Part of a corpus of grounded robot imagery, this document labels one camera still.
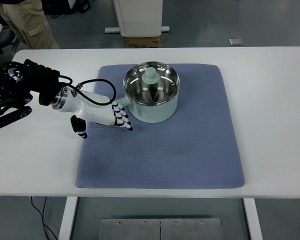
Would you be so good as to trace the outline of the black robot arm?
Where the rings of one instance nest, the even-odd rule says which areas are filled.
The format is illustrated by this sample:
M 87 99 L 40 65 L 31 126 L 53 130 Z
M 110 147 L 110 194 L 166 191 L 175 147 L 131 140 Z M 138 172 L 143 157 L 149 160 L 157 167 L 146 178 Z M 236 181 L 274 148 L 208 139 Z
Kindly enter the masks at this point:
M 32 112 L 27 104 L 31 92 L 39 93 L 40 105 L 50 105 L 59 94 L 60 72 L 26 59 L 24 63 L 9 61 L 0 68 L 0 129 Z

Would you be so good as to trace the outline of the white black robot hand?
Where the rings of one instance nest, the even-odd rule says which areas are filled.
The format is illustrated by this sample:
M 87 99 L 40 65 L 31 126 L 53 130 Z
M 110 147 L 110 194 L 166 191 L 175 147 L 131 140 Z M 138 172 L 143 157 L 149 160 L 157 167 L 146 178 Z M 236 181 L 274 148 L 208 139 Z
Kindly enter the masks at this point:
M 59 112 L 73 113 L 70 118 L 72 129 L 83 139 L 87 138 L 88 122 L 133 130 L 124 107 L 107 96 L 87 91 L 76 92 L 67 86 L 61 88 L 50 105 Z

